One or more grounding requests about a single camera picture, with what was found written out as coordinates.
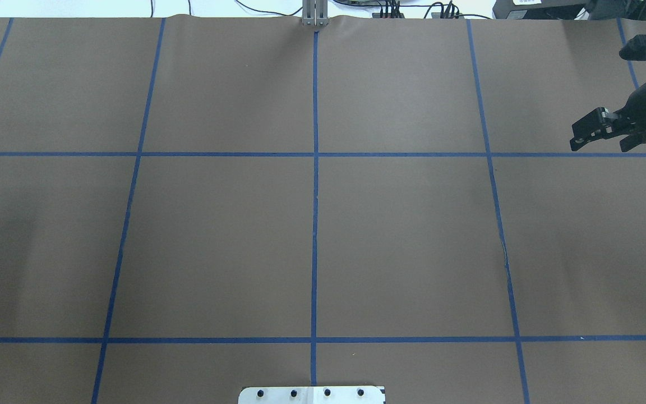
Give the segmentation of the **aluminium frame post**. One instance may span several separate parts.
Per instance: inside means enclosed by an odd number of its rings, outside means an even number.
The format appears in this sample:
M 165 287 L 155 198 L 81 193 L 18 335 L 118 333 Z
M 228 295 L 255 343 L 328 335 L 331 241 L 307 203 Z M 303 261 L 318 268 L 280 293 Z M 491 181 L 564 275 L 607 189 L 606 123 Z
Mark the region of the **aluminium frame post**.
M 301 21 L 303 26 L 323 27 L 328 25 L 330 21 L 328 1 L 303 0 Z

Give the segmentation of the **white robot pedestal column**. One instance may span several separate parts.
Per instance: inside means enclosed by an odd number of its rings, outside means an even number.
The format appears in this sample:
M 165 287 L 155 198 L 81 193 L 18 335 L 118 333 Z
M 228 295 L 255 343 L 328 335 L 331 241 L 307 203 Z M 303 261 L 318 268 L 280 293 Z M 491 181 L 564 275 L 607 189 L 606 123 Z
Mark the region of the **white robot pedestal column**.
M 238 403 L 385 403 L 385 388 L 374 385 L 251 387 Z

